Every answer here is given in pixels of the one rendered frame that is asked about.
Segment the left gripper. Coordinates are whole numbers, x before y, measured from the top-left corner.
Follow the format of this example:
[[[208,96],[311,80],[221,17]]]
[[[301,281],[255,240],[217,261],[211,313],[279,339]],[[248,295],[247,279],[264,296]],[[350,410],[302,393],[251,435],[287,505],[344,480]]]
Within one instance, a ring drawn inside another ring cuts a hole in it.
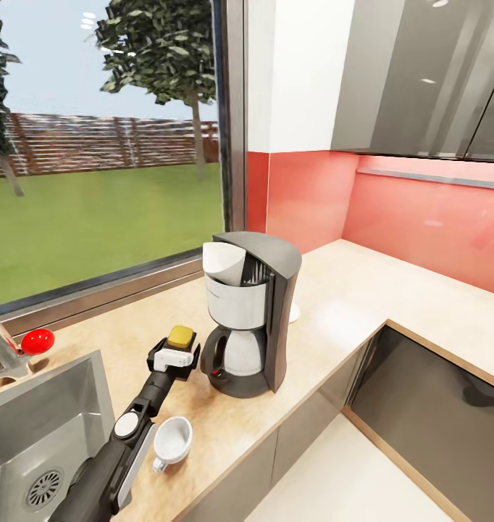
[[[155,353],[159,350],[163,349],[163,346],[167,340],[167,337],[164,337],[149,353],[147,358],[148,368],[151,371],[150,376],[148,377],[145,385],[154,385],[160,388],[165,393],[165,397],[167,397],[170,389],[172,388],[175,380],[185,380],[187,381],[192,369],[196,369],[198,365],[198,357],[201,350],[201,344],[198,343],[194,353],[193,353],[193,362],[189,366],[184,366],[183,368],[169,365],[165,372],[158,371],[154,369],[154,359]]]

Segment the saucer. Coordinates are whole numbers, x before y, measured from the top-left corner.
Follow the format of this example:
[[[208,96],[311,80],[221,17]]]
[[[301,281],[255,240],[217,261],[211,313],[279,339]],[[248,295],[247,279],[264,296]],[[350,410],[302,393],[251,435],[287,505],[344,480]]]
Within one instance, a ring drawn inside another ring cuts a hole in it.
[[[292,303],[289,322],[293,322],[293,321],[295,322],[297,319],[299,319],[300,314],[301,314],[301,311],[299,310],[299,307],[295,303]]]

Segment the paper coffee filter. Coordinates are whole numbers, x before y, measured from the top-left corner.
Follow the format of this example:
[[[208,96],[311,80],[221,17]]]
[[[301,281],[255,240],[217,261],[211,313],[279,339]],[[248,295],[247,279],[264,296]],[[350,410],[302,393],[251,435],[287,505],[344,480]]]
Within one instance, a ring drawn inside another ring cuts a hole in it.
[[[240,287],[246,252],[232,244],[206,243],[203,253],[204,271],[228,286]]]

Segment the coffee cup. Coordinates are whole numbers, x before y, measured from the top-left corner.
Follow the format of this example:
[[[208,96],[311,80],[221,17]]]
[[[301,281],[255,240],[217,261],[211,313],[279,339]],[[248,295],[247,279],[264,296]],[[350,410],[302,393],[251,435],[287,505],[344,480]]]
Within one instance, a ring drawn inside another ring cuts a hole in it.
[[[191,449],[193,430],[191,422],[182,416],[172,417],[160,425],[154,437],[157,456],[153,469],[161,474],[168,464],[179,463]]]

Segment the bottle of coffee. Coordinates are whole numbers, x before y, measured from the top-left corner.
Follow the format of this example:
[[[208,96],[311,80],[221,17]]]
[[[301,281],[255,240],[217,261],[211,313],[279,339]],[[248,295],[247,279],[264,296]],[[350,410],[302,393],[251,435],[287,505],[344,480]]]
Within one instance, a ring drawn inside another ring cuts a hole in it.
[[[163,349],[192,353],[197,332],[185,326],[175,326],[169,334]]]

